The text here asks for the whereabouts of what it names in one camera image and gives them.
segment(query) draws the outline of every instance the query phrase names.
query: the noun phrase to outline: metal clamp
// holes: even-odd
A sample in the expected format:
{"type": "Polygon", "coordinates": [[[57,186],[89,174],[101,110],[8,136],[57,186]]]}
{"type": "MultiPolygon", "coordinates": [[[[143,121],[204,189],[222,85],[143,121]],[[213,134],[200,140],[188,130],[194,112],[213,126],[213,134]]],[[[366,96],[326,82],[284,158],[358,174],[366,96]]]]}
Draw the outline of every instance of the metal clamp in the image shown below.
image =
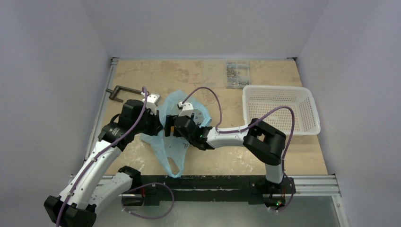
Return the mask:
{"type": "Polygon", "coordinates": [[[132,89],[132,88],[129,88],[129,87],[123,87],[123,86],[120,86],[120,85],[115,86],[114,90],[111,90],[111,89],[108,89],[108,88],[106,89],[106,92],[110,93],[110,96],[109,96],[110,100],[114,100],[114,101],[122,103],[124,101],[122,99],[117,98],[117,94],[120,91],[128,91],[128,92],[131,92],[131,93],[134,93],[134,94],[138,94],[138,95],[140,95],[141,92],[142,92],[140,90],[132,89]]]}

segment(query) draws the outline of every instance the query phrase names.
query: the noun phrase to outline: gray wall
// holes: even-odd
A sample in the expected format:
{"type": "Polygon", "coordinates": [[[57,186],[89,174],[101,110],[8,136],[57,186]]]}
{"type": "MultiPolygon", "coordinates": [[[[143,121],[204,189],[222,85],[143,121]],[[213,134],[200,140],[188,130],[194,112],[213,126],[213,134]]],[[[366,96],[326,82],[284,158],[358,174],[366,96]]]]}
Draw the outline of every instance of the gray wall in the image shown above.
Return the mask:
{"type": "Polygon", "coordinates": [[[43,202],[82,165],[108,64],[79,0],[1,0],[0,226],[54,226],[43,202]]]}
{"type": "Polygon", "coordinates": [[[82,0],[111,56],[296,57],[329,0],[82,0]]]}
{"type": "Polygon", "coordinates": [[[354,227],[400,226],[401,1],[331,0],[297,60],[354,227]]]}

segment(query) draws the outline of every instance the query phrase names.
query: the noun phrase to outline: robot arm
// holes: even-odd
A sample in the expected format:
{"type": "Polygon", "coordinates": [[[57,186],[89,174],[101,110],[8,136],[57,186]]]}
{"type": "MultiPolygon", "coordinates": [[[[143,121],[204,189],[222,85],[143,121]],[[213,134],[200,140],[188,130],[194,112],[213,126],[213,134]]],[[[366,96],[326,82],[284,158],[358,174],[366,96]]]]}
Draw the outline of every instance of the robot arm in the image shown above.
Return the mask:
{"type": "Polygon", "coordinates": [[[106,147],[119,139],[138,119],[142,110],[144,100],[128,100],[122,107],[121,114],[112,118],[109,124],[102,128],[99,141],[96,142],[93,151],[83,164],[77,176],[59,194],[59,196],[49,196],[45,203],[45,209],[52,222],[56,223],[57,216],[62,204],[67,200],[63,209],[61,226],[80,227],[92,226],[96,215],[119,194],[140,186],[140,172],[125,166],[119,170],[112,181],[108,184],[97,187],[110,164],[122,153],[125,147],[134,140],[136,134],[144,133],[147,135],[157,135],[163,129],[159,120],[156,103],[159,95],[148,95],[145,112],[143,113],[137,126],[115,146],[110,147],[99,155],[106,147]]]}
{"type": "Polygon", "coordinates": [[[279,184],[283,179],[281,155],[285,147],[286,135],[267,124],[259,122],[248,128],[257,119],[252,119],[249,125],[216,130],[215,127],[199,127],[193,120],[192,105],[186,102],[178,104],[182,111],[179,115],[167,116],[165,136],[184,137],[190,144],[200,150],[219,147],[246,147],[266,167],[266,180],[279,184]]]}

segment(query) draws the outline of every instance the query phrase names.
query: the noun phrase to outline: white bracket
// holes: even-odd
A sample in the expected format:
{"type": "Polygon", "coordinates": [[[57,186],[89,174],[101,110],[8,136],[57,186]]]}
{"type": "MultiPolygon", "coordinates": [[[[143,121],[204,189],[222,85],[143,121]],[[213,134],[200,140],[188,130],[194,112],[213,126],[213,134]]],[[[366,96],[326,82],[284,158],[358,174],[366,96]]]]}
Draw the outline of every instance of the white bracket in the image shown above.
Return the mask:
{"type": "MultiPolygon", "coordinates": [[[[243,125],[240,127],[234,128],[223,128],[218,129],[219,131],[233,131],[233,130],[241,130],[248,127],[248,125],[243,125]]],[[[248,134],[248,130],[243,132],[233,132],[229,134],[223,134],[216,131],[216,128],[213,127],[209,133],[207,134],[208,140],[206,141],[213,148],[220,147],[243,147],[244,136],[248,134]]]]}
{"type": "Polygon", "coordinates": [[[193,113],[193,105],[191,103],[185,102],[183,104],[182,102],[179,102],[178,107],[182,108],[180,114],[178,115],[179,117],[181,117],[181,116],[191,117],[191,115],[193,113]]]}
{"type": "Polygon", "coordinates": [[[146,102],[146,108],[151,110],[151,114],[156,115],[157,113],[157,103],[160,99],[160,95],[158,94],[150,94],[148,95],[148,100],[146,102]]]}

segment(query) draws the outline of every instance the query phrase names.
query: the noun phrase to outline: metal frame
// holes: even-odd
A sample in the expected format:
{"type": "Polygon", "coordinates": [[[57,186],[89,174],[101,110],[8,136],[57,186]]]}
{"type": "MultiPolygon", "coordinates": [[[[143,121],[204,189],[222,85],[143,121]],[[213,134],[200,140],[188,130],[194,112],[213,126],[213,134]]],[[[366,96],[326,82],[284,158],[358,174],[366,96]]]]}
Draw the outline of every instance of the metal frame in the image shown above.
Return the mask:
{"type": "Polygon", "coordinates": [[[108,102],[108,93],[106,92],[107,88],[111,88],[113,85],[113,80],[115,77],[115,72],[117,70],[117,63],[118,63],[119,58],[112,58],[111,59],[111,66],[109,70],[109,74],[107,76],[107,81],[105,88],[103,89],[103,95],[102,95],[102,100],[100,102],[99,110],[97,111],[95,121],[93,123],[93,128],[92,132],[90,133],[89,141],[88,141],[88,146],[87,146],[87,151],[85,154],[85,160],[89,157],[90,152],[92,152],[93,148],[95,147],[96,141],[97,141],[97,135],[100,134],[100,131],[102,130],[102,121],[105,116],[105,111],[107,107],[107,102],[108,102]]]}
{"type": "Polygon", "coordinates": [[[233,55],[147,55],[137,56],[120,56],[121,60],[269,60],[269,61],[295,61],[295,58],[270,58],[268,56],[233,56],[233,55]]]}
{"type": "MultiPolygon", "coordinates": [[[[89,156],[90,152],[93,150],[94,144],[96,143],[97,136],[102,127],[102,121],[105,114],[105,109],[107,107],[107,93],[106,88],[111,88],[114,80],[114,76],[117,69],[117,64],[119,59],[127,59],[133,60],[136,58],[112,58],[112,63],[109,70],[109,75],[107,78],[107,82],[104,88],[101,104],[99,106],[99,110],[97,112],[92,133],[90,135],[90,139],[87,146],[87,151],[85,155],[85,160],[89,156]]],[[[74,178],[74,175],[71,175],[70,182],[74,178]]],[[[104,185],[111,180],[113,175],[104,175],[100,180],[98,186],[104,185]]],[[[349,227],[349,222],[344,210],[344,206],[341,200],[341,193],[337,183],[337,178],[333,175],[291,175],[290,177],[294,178],[294,183],[296,185],[296,193],[294,196],[331,196],[333,199],[333,204],[335,205],[335,210],[337,214],[337,218],[340,223],[340,227],[349,227]]],[[[135,197],[140,195],[135,194],[121,194],[122,197],[135,197]]]]}

